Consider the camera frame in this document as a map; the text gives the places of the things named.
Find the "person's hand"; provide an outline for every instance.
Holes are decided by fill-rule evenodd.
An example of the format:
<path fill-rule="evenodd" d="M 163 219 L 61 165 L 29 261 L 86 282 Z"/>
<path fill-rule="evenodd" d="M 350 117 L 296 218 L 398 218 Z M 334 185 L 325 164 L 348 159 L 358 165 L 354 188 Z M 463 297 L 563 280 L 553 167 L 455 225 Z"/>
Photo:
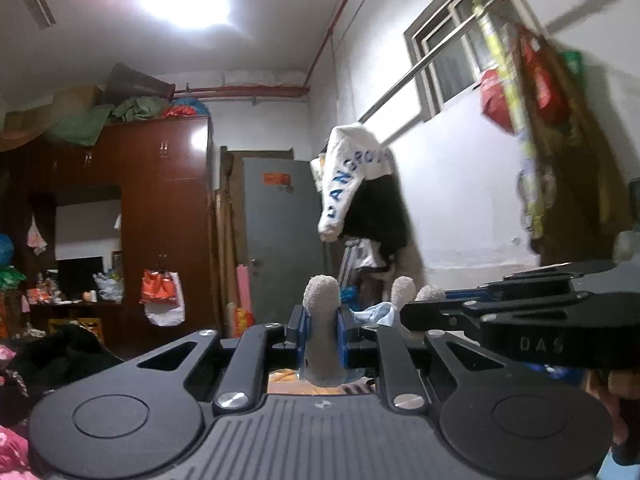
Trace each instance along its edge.
<path fill-rule="evenodd" d="M 603 403 L 613 421 L 613 443 L 624 444 L 629 436 L 629 428 L 620 416 L 620 399 L 640 399 L 640 368 L 633 370 L 613 370 L 607 383 L 599 371 L 589 370 L 585 390 Z"/>

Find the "clothes hanging pole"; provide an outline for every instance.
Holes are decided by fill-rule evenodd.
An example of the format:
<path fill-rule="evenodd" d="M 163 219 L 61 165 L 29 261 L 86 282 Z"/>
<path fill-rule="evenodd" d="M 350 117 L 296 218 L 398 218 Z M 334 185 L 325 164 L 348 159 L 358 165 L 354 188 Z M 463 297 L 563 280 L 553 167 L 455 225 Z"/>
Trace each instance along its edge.
<path fill-rule="evenodd" d="M 485 6 L 485 11 L 492 10 L 493 8 L 499 6 L 502 2 L 506 0 L 490 0 Z M 462 22 L 458 28 L 452 30 L 447 37 L 442 40 L 439 44 L 437 44 L 433 49 L 431 49 L 418 63 L 416 63 L 409 72 L 404 74 L 402 78 L 393 85 L 380 99 L 376 101 L 376 103 L 369 108 L 365 112 L 365 114 L 358 120 L 359 123 L 367 122 L 373 114 L 375 114 L 380 108 L 382 108 L 394 95 L 396 95 L 409 81 L 412 81 L 421 70 L 423 70 L 433 58 L 436 57 L 440 52 L 442 52 L 449 45 L 459 40 L 463 34 L 465 34 L 472 25 L 476 22 L 476 17 L 471 16 L 467 18 L 464 22 Z"/>

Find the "yellow tape wrapped pole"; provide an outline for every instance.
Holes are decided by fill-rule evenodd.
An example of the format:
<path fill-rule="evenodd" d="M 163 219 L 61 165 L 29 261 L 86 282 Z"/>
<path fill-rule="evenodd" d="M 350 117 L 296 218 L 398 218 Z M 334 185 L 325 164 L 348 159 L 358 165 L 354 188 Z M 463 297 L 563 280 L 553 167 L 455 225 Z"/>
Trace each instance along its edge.
<path fill-rule="evenodd" d="M 498 64 L 498 77 L 502 84 L 509 117 L 511 118 L 511 124 L 513 125 L 522 157 L 524 201 L 527 215 L 531 219 L 531 237 L 534 239 L 540 238 L 542 236 L 542 213 L 544 212 L 543 197 L 542 193 L 540 193 L 538 179 L 536 147 L 533 144 L 531 126 L 519 87 L 518 73 L 513 59 L 507 56 L 494 24 L 489 15 L 484 12 L 484 5 L 480 0 L 473 0 L 473 10 L 489 52 Z"/>

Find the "window frame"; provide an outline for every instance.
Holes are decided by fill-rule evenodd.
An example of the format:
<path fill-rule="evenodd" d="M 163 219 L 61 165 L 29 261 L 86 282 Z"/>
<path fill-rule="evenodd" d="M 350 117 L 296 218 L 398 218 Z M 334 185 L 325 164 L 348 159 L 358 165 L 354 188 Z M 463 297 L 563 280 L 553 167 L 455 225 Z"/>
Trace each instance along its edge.
<path fill-rule="evenodd" d="M 412 63 L 417 63 L 428 53 L 429 49 L 427 40 L 446 22 L 453 20 L 456 27 L 462 23 L 460 15 L 456 10 L 456 6 L 459 5 L 461 1 L 462 0 L 445 0 L 443 4 L 435 9 L 435 11 L 430 12 L 430 14 L 425 16 L 425 13 L 429 10 L 428 7 L 420 18 L 418 18 L 418 20 L 416 20 L 407 30 L 405 38 Z M 527 3 L 524 0 L 510 1 L 522 20 L 522 23 L 536 32 L 538 30 L 538 26 Z M 437 20 L 440 20 L 440 22 L 433 27 L 434 22 Z M 424 120 L 431 119 L 441 111 L 446 110 L 462 96 L 465 96 L 479 86 L 480 77 L 484 71 L 481 71 L 479 68 L 478 60 L 473 48 L 471 47 L 468 35 L 464 34 L 460 38 L 460 41 L 468 60 L 474 83 L 449 98 L 447 101 L 444 101 L 435 66 L 433 63 L 429 63 L 424 70 L 420 71 L 415 79 L 418 89 L 418 97 L 420 98 L 420 106 L 422 108 L 421 115 Z"/>

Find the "gray door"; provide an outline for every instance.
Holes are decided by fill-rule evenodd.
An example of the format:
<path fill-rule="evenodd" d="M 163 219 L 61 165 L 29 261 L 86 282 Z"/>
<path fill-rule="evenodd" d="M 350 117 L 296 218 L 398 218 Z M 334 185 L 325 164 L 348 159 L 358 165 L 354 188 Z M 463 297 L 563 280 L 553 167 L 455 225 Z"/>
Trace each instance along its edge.
<path fill-rule="evenodd" d="M 245 158 L 244 216 L 256 323 L 285 323 L 309 278 L 325 273 L 321 198 L 308 162 Z"/>

